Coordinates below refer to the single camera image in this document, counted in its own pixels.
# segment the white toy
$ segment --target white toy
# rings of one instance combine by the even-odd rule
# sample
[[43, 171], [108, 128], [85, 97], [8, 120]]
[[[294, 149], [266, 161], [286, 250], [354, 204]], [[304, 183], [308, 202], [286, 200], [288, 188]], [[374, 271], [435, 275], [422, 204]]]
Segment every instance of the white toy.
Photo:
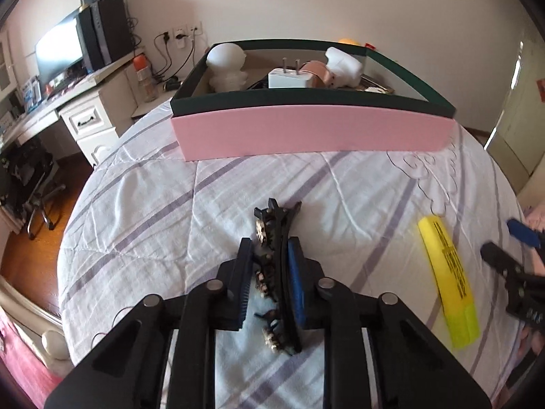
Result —
[[241, 69], [246, 61], [246, 53], [234, 43], [222, 43], [209, 51], [206, 65], [214, 76], [210, 85], [216, 92], [241, 90], [248, 74]]
[[328, 69], [334, 75], [334, 88], [358, 87], [363, 72], [363, 64], [359, 60], [334, 47], [325, 51], [325, 56], [328, 58]]

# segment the yellow highlighter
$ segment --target yellow highlighter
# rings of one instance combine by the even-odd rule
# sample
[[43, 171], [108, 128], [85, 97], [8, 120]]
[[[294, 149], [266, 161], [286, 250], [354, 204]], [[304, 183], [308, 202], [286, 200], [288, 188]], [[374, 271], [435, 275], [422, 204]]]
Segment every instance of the yellow highlighter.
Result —
[[456, 248], [441, 219], [430, 215], [418, 229], [426, 245], [454, 348], [460, 349], [479, 338], [479, 321], [469, 281]]

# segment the striped bedsheet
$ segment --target striped bedsheet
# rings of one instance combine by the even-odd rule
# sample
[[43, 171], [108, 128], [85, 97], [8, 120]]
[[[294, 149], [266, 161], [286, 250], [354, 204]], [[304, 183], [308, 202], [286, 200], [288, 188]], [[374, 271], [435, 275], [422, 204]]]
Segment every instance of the striped bedsheet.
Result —
[[[253, 208], [269, 197], [303, 205], [292, 235], [326, 275], [370, 296], [395, 292], [452, 350], [417, 223], [443, 217], [467, 271], [482, 336], [453, 351], [490, 397], [515, 361], [521, 324], [505, 313], [507, 294], [479, 249], [495, 241], [530, 263], [509, 236], [521, 218], [508, 181], [462, 127], [438, 153], [336, 152], [184, 162], [168, 102], [130, 128], [94, 171], [74, 208], [58, 259], [64, 333], [79, 362], [150, 293], [175, 297], [215, 276], [242, 237], [254, 234]], [[220, 333], [220, 408], [322, 407], [323, 340], [289, 357], [265, 348], [270, 303], [256, 295], [239, 333]]]

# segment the white figurine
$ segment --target white figurine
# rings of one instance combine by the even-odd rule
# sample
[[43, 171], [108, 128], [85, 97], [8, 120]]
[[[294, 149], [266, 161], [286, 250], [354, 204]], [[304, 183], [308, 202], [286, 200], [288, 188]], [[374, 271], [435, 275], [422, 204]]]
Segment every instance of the white figurine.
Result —
[[246, 53], [234, 43], [222, 43], [209, 51], [206, 65], [214, 76], [210, 85], [216, 92], [241, 90], [248, 74], [241, 69], [246, 61]]

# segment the power outlet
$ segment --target power outlet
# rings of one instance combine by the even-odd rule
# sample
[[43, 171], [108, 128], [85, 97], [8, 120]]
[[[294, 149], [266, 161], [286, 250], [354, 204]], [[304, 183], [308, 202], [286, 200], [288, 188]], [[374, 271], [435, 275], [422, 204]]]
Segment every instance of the power outlet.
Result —
[[193, 30], [195, 31], [195, 35], [203, 35], [203, 22], [197, 21], [196, 23], [191, 23], [188, 29], [191, 35], [193, 35]]
[[159, 45], [164, 45], [164, 37], [163, 37], [163, 33], [164, 32], [167, 32], [168, 34], [168, 42], [170, 43], [172, 40], [173, 40], [173, 30], [172, 29], [165, 29], [164, 31], [162, 32], [158, 32], [157, 33], [157, 38], [155, 39], [155, 41], [159, 44]]
[[178, 27], [173, 29], [174, 32], [174, 41], [176, 42], [176, 47], [178, 49], [183, 49], [186, 45], [186, 39], [188, 37], [186, 27]]

